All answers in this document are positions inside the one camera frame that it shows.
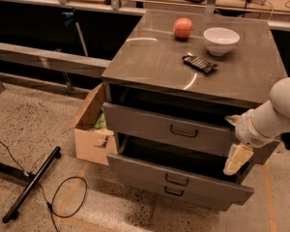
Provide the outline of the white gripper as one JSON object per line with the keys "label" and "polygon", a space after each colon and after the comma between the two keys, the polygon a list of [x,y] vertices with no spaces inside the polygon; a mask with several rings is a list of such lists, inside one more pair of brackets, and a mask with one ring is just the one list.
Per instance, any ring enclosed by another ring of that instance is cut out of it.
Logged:
{"label": "white gripper", "polygon": [[275,136],[267,119],[255,115],[254,109],[250,109],[241,116],[225,116],[224,120],[235,126],[236,137],[242,143],[231,145],[225,162],[223,173],[231,176],[250,160],[253,156],[253,148],[261,148],[271,143]]}

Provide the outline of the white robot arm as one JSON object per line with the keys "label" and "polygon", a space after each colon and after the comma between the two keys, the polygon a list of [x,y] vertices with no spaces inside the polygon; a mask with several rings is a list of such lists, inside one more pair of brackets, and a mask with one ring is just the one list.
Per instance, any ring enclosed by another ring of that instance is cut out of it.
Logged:
{"label": "white robot arm", "polygon": [[290,77],[278,81],[270,98],[242,115],[225,120],[235,127],[239,144],[232,144],[223,173],[234,175],[253,156],[254,150],[272,143],[277,136],[290,132]]}

